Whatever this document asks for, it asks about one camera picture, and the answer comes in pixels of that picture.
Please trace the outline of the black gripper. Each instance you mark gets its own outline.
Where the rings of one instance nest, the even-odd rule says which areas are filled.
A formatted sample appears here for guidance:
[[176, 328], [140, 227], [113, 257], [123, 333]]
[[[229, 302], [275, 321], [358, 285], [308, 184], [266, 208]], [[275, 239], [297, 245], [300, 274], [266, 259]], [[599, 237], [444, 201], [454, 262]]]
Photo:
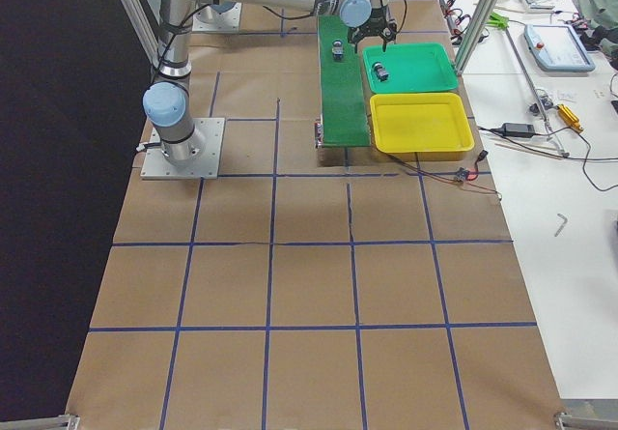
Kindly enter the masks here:
[[355, 53], [358, 52], [359, 44], [369, 37], [380, 37], [382, 40], [382, 51], [386, 52], [387, 46], [395, 42], [398, 35], [398, 24], [392, 16], [389, 6], [372, 9], [369, 19], [358, 27], [348, 29], [347, 40], [353, 47]]

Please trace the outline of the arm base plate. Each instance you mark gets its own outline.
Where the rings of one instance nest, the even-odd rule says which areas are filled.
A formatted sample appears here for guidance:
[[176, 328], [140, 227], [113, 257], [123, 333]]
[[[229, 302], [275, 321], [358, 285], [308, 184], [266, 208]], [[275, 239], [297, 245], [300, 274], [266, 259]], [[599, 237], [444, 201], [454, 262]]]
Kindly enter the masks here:
[[216, 14], [213, 20], [202, 22], [194, 16], [192, 31], [198, 34], [236, 34], [240, 28], [241, 3], [225, 14]]
[[218, 177], [225, 119], [194, 118], [192, 136], [180, 144], [165, 143], [153, 129], [140, 176], [145, 180], [213, 180]]

